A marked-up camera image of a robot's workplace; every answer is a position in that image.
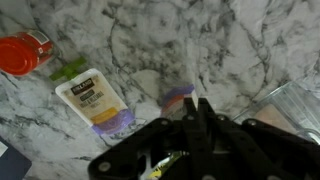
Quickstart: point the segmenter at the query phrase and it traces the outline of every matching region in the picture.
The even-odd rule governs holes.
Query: white squeeze tube
[[[84,63],[80,58],[50,76],[52,80],[63,76],[69,80],[56,87],[56,94],[97,134],[115,134],[131,123],[134,115],[100,71],[75,71]]]

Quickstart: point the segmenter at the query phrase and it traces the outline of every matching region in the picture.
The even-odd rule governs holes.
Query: purple label
[[[134,115],[129,109],[124,109],[118,112],[117,115],[111,119],[100,124],[94,124],[91,128],[99,135],[101,134],[115,134],[125,128],[135,119]]]
[[[193,90],[193,84],[189,86],[173,88],[164,96],[162,105],[165,106],[173,97],[177,95],[191,94]]]

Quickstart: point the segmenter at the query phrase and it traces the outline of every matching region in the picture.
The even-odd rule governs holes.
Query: black mount
[[[138,180],[172,152],[186,152],[161,180],[319,180],[320,146],[247,119],[216,115],[206,99],[198,111],[185,99],[182,120],[155,119],[89,165],[91,180]]]

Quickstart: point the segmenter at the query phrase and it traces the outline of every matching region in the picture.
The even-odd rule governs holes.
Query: marble countertop
[[[194,84],[230,117],[292,80],[320,95],[317,0],[22,2],[0,2],[0,35],[38,26],[63,55],[0,75],[0,135],[33,161],[26,180],[88,179],[88,163],[158,117],[175,86]],[[97,136],[54,93],[48,75],[79,56],[136,115],[122,133]]]

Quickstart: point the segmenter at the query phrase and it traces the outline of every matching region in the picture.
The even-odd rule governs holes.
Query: red lid
[[[7,37],[0,39],[0,69],[12,75],[25,75],[37,65],[37,55],[24,41]]]

